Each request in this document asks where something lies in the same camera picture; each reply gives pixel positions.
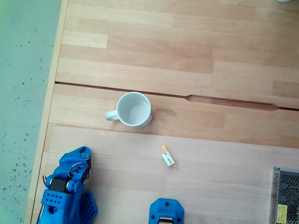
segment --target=yellow label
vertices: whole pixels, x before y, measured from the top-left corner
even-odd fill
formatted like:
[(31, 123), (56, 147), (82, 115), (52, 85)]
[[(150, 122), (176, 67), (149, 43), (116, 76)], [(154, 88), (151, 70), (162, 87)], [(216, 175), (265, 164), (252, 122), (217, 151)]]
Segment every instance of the yellow label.
[(279, 204), (277, 209), (277, 223), (286, 224), (286, 214), (288, 211), (288, 206)]

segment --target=metal mesh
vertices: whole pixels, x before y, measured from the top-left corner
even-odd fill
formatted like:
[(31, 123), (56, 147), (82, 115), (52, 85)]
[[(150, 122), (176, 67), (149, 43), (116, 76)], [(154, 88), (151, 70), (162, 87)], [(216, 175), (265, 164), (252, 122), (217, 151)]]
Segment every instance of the metal mesh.
[(287, 205), (287, 224), (299, 224), (299, 175), (281, 172), (278, 204)]
[(276, 224), (278, 182), (279, 182), (279, 174), (278, 174), (278, 171), (277, 171), (277, 172), (274, 172), (274, 176), (273, 176), (271, 224)]

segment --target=power supply unit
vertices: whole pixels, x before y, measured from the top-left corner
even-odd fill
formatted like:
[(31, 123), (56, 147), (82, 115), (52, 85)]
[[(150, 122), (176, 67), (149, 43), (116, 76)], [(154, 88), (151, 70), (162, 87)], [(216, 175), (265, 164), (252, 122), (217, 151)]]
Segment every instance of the power supply unit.
[(299, 171), (274, 167), (269, 224), (299, 224)]

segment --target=small white object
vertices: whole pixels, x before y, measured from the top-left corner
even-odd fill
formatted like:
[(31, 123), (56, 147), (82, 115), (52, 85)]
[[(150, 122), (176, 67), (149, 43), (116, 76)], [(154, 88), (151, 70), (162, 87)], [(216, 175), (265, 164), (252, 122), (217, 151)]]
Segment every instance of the small white object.
[(150, 101), (139, 92), (128, 92), (116, 105), (115, 111), (105, 114), (106, 120), (120, 120), (130, 127), (145, 127), (152, 120)]
[(168, 166), (173, 165), (175, 162), (173, 160), (173, 158), (171, 157), (170, 153), (167, 151), (165, 153), (162, 154), (163, 159), (165, 160), (166, 164)]

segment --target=blue 3d printed part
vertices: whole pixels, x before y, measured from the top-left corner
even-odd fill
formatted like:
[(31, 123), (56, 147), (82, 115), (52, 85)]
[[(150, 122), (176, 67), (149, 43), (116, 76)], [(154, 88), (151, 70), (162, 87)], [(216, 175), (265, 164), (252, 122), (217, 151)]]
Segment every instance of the blue 3d printed part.
[(177, 200), (159, 198), (149, 209), (149, 224), (183, 224), (184, 209)]
[(37, 224), (91, 224), (98, 213), (91, 192), (83, 194), (89, 178), (91, 150), (85, 146), (66, 153), (48, 178)]

